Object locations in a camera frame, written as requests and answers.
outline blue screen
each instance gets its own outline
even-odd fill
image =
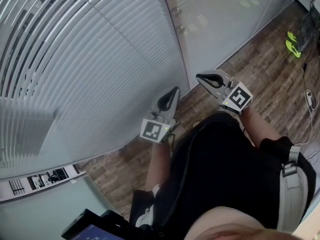
[[[95,225],[89,225],[76,235],[72,240],[124,240],[114,234],[110,234]]]

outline black t-shirt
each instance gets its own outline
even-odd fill
[[[197,125],[177,145],[171,174],[156,197],[137,191],[133,196],[130,223],[153,205],[152,228],[183,239],[191,225],[218,206],[237,209],[276,229],[279,213],[280,171],[293,144],[287,137],[264,139],[254,147],[239,123],[217,113]],[[307,208],[313,198],[316,173],[299,154],[298,166],[308,179]]]

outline door knob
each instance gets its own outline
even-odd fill
[[[179,33],[179,34],[183,34],[186,30],[186,28],[182,25],[179,25],[175,28],[175,30]]]
[[[171,10],[171,15],[172,15],[173,17],[178,17],[178,16],[181,15],[181,14],[182,14],[182,10],[181,10],[181,9],[179,9],[179,8],[177,8],[177,7],[172,8],[172,10]]]

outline person's right arm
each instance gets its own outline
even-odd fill
[[[260,147],[260,143],[264,139],[276,141],[281,138],[280,134],[251,106],[239,118],[257,148]]]

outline neon yellow shoe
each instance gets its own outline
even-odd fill
[[[292,32],[288,31],[287,35],[288,35],[288,38],[290,38],[290,40],[292,40],[295,43],[297,42],[297,38]]]
[[[296,56],[297,58],[300,58],[301,52],[297,51],[295,45],[294,45],[292,42],[286,40],[286,41],[285,41],[285,46],[287,47],[287,49],[288,49],[290,52],[292,52],[292,53],[294,54],[294,56]]]

